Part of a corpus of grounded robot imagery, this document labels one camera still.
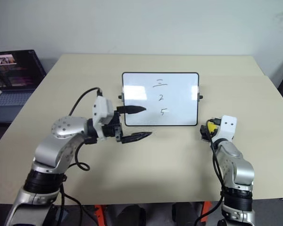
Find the beige tabletop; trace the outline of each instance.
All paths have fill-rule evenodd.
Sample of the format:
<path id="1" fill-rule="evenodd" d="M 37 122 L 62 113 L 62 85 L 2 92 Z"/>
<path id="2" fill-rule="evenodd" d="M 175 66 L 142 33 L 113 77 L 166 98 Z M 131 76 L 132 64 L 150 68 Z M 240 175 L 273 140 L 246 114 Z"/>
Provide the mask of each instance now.
<path id="1" fill-rule="evenodd" d="M 114 107 L 122 105 L 123 72 L 198 72 L 204 96 L 198 126 L 123 123 L 125 134 L 153 134 L 124 145 L 109 138 L 83 146 L 79 159 L 91 171 L 69 169 L 65 192 L 82 204 L 217 200 L 212 152 L 199 129 L 227 114 L 238 118 L 233 143 L 255 169 L 254 198 L 283 197 L 283 98 L 252 57 L 65 54 L 0 141 L 0 203 L 14 201 L 36 147 L 84 91 L 99 86 Z M 94 100 L 95 94 L 87 95 L 73 115 L 90 118 Z"/>

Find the orange stand leg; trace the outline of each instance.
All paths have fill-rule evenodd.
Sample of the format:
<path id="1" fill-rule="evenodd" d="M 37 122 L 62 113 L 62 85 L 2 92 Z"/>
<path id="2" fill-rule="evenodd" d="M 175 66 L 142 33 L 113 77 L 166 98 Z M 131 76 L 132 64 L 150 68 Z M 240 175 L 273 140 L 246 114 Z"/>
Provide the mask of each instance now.
<path id="1" fill-rule="evenodd" d="M 203 202 L 203 206 L 202 206 L 202 210 L 201 210 L 201 214 L 205 214 L 209 211 L 209 209 L 212 207 L 212 203 L 211 202 Z M 200 222 L 206 222 L 208 220 L 208 217 L 205 216 L 204 218 L 202 218 L 200 220 Z"/>
<path id="2" fill-rule="evenodd" d="M 99 226 L 107 226 L 105 214 L 104 214 L 106 205 L 94 205 L 94 207 L 96 209 L 95 215 L 98 219 Z"/>

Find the laptop screen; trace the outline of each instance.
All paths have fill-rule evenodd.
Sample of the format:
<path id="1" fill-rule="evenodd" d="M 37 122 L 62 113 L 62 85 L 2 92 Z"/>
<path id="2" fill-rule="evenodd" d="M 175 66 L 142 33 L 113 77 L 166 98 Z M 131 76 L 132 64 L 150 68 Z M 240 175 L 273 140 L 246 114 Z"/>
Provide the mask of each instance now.
<path id="1" fill-rule="evenodd" d="M 36 88 L 45 75 L 34 50 L 0 52 L 0 89 Z"/>

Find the white wall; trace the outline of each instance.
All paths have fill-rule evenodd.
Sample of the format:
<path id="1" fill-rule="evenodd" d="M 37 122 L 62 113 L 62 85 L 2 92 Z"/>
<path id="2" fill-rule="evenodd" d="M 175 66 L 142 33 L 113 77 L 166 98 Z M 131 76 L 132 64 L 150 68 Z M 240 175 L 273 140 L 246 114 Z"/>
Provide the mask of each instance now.
<path id="1" fill-rule="evenodd" d="M 0 0 L 0 51 L 253 55 L 283 78 L 283 0 Z"/>

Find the laptop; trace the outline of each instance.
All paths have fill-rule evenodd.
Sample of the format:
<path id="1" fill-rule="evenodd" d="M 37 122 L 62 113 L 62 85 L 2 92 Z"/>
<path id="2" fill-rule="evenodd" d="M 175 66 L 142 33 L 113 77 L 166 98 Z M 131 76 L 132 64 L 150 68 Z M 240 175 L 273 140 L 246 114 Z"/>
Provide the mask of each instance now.
<path id="1" fill-rule="evenodd" d="M 11 123 L 46 73 L 34 50 L 0 52 L 0 123 Z"/>

